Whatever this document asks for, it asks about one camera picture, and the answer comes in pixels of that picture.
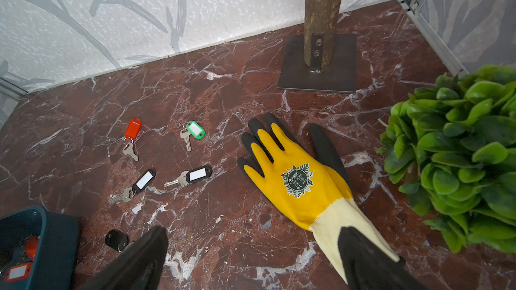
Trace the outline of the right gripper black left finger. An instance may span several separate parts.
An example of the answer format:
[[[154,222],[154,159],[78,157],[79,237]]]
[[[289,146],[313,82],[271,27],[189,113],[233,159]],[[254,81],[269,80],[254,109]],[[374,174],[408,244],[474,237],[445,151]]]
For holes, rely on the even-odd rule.
[[[153,226],[80,289],[157,289],[168,249],[167,231]]]

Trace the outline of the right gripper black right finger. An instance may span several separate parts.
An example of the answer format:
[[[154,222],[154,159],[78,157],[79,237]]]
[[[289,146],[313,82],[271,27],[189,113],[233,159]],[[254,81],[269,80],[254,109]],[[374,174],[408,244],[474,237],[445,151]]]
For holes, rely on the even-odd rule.
[[[354,227],[341,228],[338,249],[349,289],[425,288]]]

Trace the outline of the teal plastic storage box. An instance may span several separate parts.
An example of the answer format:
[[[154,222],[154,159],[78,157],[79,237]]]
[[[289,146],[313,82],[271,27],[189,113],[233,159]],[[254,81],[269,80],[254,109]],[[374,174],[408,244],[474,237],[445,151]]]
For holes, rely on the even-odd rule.
[[[34,261],[25,253],[22,243],[38,236]],[[71,285],[79,242],[78,219],[49,212],[34,205],[1,218],[1,270],[8,265],[32,262],[30,276],[6,283],[2,289],[68,289]]]

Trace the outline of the black key tag with label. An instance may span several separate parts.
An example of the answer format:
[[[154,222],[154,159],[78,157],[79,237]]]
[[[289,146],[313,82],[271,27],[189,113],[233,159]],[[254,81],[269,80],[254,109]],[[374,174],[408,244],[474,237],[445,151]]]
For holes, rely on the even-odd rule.
[[[182,172],[178,178],[174,179],[173,181],[166,182],[164,187],[170,187],[172,185],[180,185],[185,187],[197,181],[207,179],[211,175],[212,167],[210,165],[204,165],[198,167],[197,169],[191,169],[189,171]]]

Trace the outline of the red key tag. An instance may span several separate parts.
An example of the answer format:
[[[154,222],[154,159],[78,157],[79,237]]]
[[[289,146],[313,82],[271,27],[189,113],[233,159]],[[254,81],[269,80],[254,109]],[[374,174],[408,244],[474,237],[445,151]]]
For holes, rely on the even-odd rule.
[[[32,262],[8,265],[1,270],[1,278],[6,283],[25,280],[30,276],[32,270]]]
[[[138,118],[133,118],[130,120],[124,133],[124,148],[122,149],[122,152],[124,155],[131,157],[134,161],[139,161],[139,156],[134,151],[134,142],[138,137],[141,126],[141,120]]]
[[[38,243],[39,243],[39,237],[38,236],[29,236],[26,238],[23,243],[23,249],[25,253],[27,254],[27,257],[34,261],[38,249]]]

